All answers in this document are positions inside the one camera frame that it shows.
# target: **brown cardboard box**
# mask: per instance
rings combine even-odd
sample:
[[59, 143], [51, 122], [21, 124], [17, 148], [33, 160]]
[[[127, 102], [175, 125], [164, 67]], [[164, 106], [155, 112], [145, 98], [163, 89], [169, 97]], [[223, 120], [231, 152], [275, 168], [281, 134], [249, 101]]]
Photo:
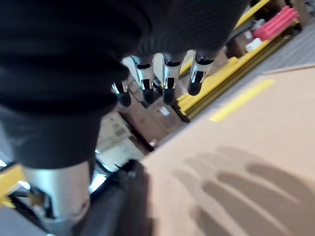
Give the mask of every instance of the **brown cardboard box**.
[[168, 134], [178, 130], [183, 124], [173, 108], [164, 104], [162, 97], [150, 105], [147, 110]]
[[264, 75], [147, 156], [155, 236], [314, 235], [314, 74]]
[[132, 95], [131, 106], [121, 109], [120, 114], [148, 143], [156, 143], [167, 135], [165, 129], [156, 122], [148, 110], [136, 101]]

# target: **red object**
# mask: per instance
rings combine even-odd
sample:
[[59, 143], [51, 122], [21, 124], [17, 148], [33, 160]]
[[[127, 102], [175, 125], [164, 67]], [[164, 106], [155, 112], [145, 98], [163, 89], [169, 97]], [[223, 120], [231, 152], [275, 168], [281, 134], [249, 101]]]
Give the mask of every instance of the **red object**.
[[299, 13], [297, 11], [289, 6], [285, 6], [271, 20], [256, 29], [252, 35], [255, 38], [260, 38], [261, 41], [271, 39], [291, 25], [298, 17]]

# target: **cardboard surface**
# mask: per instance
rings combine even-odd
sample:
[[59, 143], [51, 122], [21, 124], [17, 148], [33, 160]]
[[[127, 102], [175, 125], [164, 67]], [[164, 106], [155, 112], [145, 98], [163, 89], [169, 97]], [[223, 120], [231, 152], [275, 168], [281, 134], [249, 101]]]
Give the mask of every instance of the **cardboard surface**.
[[275, 83], [221, 122], [209, 118], [225, 105], [210, 111], [144, 160], [155, 236], [314, 235], [314, 74], [260, 77]]

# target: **black suction cup tip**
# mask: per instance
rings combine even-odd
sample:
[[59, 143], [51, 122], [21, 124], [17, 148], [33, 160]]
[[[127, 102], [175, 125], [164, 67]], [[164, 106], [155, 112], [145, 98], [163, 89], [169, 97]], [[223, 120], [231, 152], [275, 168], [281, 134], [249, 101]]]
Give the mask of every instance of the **black suction cup tip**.
[[163, 102], [172, 105], [175, 100], [175, 89], [163, 89]]
[[129, 107], [131, 105], [131, 97], [129, 91], [117, 94], [118, 101], [125, 107]]
[[145, 90], [142, 90], [142, 94], [145, 103], [150, 105], [154, 102], [153, 88], [146, 88]]
[[200, 90], [201, 90], [201, 86], [202, 83], [192, 83], [191, 81], [189, 81], [189, 85], [188, 85], [188, 93], [191, 96], [196, 96], [197, 94], [199, 94]]

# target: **white object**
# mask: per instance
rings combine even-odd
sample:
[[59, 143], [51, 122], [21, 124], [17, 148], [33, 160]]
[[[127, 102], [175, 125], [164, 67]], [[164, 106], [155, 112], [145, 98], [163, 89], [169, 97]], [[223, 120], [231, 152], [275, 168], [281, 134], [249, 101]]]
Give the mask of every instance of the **white object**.
[[168, 111], [168, 109], [166, 107], [161, 107], [159, 109], [159, 111], [166, 117], [170, 114], [170, 112]]
[[255, 38], [252, 42], [250, 42], [249, 44], [245, 45], [245, 50], [247, 52], [252, 52], [256, 48], [258, 48], [261, 43], [262, 43], [262, 41], [261, 41], [260, 38]]
[[122, 166], [130, 159], [141, 160], [144, 154], [127, 138], [106, 151], [100, 151], [97, 157], [102, 164], [115, 171], [117, 165]]

